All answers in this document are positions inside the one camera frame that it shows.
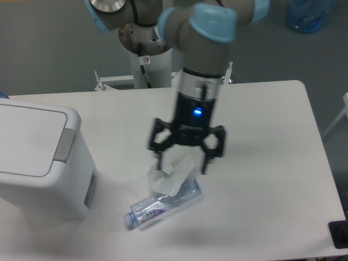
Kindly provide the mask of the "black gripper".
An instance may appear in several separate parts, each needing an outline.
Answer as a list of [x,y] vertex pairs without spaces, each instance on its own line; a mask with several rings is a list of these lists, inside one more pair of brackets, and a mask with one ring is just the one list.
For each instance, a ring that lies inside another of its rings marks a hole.
[[[150,131],[148,149],[157,156],[157,170],[162,170],[163,152],[173,145],[200,146],[204,152],[201,174],[206,174],[207,165],[211,160],[223,157],[227,132],[222,125],[210,127],[215,99],[200,100],[181,92],[177,93],[175,113],[171,123],[155,118]],[[170,131],[163,141],[157,142],[156,136],[163,131]],[[214,135],[217,143],[209,148],[205,139]]]

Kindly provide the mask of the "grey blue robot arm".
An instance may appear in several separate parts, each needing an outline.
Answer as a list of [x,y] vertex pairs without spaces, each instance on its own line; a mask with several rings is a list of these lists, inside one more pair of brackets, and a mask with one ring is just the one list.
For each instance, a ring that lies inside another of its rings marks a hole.
[[267,15],[269,1],[192,1],[163,9],[162,1],[86,1],[97,28],[130,27],[138,56],[175,49],[183,54],[182,77],[171,122],[155,119],[148,148],[161,157],[173,145],[199,146],[203,167],[224,152],[224,126],[211,127],[228,54],[239,26]]

